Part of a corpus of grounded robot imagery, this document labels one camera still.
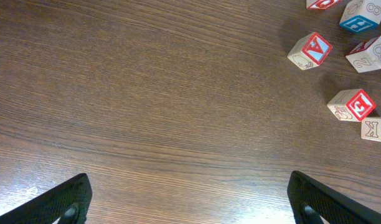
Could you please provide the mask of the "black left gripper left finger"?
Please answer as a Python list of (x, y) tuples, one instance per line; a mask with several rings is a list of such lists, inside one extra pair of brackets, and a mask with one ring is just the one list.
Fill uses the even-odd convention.
[(0, 223), (84, 224), (92, 200), (86, 173), (81, 173), (0, 216)]

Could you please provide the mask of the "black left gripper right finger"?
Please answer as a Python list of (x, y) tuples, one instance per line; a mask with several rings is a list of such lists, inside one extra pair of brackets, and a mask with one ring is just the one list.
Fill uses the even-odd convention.
[(381, 223), (381, 214), (294, 170), (287, 194), (297, 224), (303, 223)]

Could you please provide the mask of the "green letter B block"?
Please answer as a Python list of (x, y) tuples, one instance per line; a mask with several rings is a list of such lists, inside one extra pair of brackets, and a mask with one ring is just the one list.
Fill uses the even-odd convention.
[(381, 142), (381, 117), (367, 117), (361, 122), (362, 139)]

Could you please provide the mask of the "plain face number block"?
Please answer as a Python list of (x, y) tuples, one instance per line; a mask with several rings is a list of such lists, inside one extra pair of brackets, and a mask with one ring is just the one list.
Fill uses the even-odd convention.
[(381, 69), (381, 35), (365, 40), (354, 47), (346, 59), (358, 73)]

